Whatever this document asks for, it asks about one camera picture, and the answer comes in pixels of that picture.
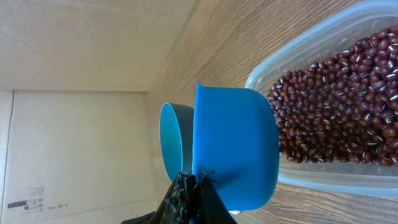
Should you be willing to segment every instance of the red bean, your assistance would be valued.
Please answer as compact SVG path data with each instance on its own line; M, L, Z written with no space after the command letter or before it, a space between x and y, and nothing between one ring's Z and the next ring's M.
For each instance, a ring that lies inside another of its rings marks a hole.
M266 96L276 114L280 151L296 163L396 165L397 59L398 25L304 71L285 72Z

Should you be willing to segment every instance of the cardboard box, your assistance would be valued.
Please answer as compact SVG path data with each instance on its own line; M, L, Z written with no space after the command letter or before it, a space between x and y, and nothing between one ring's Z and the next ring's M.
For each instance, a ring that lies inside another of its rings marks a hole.
M15 91L2 223L115 223L154 211L142 93Z

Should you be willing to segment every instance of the plastic food container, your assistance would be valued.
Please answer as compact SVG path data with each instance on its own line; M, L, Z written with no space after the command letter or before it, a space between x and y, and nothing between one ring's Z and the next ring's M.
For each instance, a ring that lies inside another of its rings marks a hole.
M312 62L332 57L385 27L398 24L398 1L365 1L335 14L305 31L270 55L250 74L246 88L264 96L286 71L305 70ZM281 155L278 181L317 190L398 197L398 166L373 164L301 163Z

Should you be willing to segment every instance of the blue scoop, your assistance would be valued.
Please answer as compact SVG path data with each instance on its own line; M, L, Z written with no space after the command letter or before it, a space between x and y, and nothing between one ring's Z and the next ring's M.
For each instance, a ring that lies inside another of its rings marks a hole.
M208 177L228 210L263 206L274 193L279 138L274 112L258 92L197 84L192 171Z

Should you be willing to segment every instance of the wooden table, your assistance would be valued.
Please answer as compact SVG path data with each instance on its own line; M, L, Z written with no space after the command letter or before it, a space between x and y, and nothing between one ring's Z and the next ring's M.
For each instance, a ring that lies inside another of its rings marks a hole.
M170 182L159 147L163 102L193 105L195 84L243 87L253 68L288 41L358 2L198 0L148 94L150 136L159 201ZM398 223L398 200L327 193L278 184L259 210L238 223Z

